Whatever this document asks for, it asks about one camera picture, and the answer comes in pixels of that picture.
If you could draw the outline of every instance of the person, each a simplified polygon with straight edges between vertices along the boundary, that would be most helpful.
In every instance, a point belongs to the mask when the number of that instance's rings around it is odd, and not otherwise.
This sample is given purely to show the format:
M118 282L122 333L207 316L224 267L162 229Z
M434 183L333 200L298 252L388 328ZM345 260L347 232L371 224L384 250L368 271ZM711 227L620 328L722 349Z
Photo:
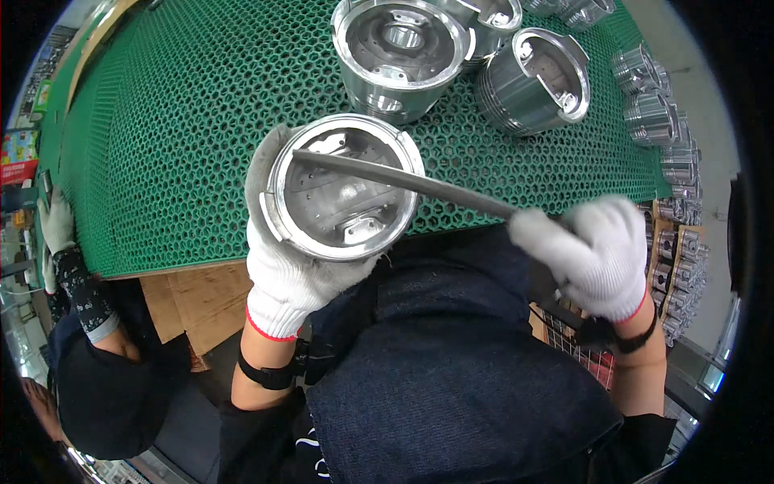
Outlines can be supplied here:
M134 457L153 443L185 381L187 341L161 345L136 281L108 287L88 272L59 187L50 209L38 200L38 210L50 369L48 388L23 378L22 389L55 442L95 458Z
M260 211L292 133L265 137L245 181L253 288L221 408L220 482L633 482L660 466L676 422L663 417L666 346L630 201L600 197L562 225L526 209L473 235L324 262L278 242ZM531 336L527 255L612 321L609 394ZM321 359L315 341L333 351L304 393L290 377Z

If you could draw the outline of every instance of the green rubber mat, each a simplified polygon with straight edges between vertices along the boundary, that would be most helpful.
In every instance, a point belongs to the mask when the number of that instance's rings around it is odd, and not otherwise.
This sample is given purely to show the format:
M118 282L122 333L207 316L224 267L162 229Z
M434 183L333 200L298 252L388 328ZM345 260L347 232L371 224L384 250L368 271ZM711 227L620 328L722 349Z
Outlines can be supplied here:
M166 0L117 34L79 90L67 120L74 137L62 150L63 165L82 165L66 189L91 270L114 276L246 255L242 182L255 147L280 122L349 110L328 27L334 6ZM622 5L613 17L577 36L591 57L591 109L581 124L504 135L478 114L471 79L458 78L404 127L428 176L552 213L606 193L668 194L658 153L625 131L608 59L641 36ZM569 32L531 14L524 26ZM495 221L425 200L409 234Z

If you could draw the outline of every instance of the white work glove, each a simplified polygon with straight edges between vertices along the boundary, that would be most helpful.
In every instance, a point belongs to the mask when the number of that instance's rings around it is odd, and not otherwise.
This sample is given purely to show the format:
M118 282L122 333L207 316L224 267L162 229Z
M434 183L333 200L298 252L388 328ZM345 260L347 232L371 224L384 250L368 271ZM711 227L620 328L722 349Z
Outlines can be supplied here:
M562 294L610 321L633 316L645 299L645 219L626 197L606 195L562 217L574 233L528 208L509 222L511 240L546 264Z
M52 254L69 249L75 245L73 237L73 212L70 204L64 199L62 190L54 186L51 194L51 210L46 207L42 198L38 198L38 213L40 228Z
M253 328L276 341L295 339L307 315L365 279L381 256L356 263L326 262L274 238L263 218L259 194L265 190L274 159L292 135L284 124L266 135L252 157L245 180L250 214L247 270L253 282L247 296L247 315Z
M46 287L46 293L49 296L53 296L59 284L57 284L57 276L53 273L53 256L48 248L48 245L43 246L43 258L40 260L41 270L43 272L43 284Z

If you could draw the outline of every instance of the sleeve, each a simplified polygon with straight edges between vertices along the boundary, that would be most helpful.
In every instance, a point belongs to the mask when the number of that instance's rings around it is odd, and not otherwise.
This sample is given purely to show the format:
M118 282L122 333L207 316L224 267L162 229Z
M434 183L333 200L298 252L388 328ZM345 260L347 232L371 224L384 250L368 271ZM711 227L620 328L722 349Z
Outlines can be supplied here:
M592 482L634 482L658 469L677 420L655 414L626 417L618 433L594 456Z
M57 283L78 312L89 341L96 343L111 334L118 327L118 315L107 298L105 288L86 269L80 248L76 245L60 250L53 256L53 266Z
M51 324L56 324L70 312L70 300L67 293L60 287L55 293L46 292L46 303L51 313Z
M283 459L293 454L293 422L306 401L296 387L280 405L265 410L244 411L224 403L218 482L277 482Z

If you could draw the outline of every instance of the denim apron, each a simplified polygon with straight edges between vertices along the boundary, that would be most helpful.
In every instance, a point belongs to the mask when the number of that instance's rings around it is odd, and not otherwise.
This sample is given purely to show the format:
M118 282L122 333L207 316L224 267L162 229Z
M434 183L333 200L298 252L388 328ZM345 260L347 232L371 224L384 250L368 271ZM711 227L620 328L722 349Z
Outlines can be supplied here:
M333 482L511 482L621 425L586 369L531 336L505 230L461 240L392 253L313 316L318 341L357 333L307 390Z

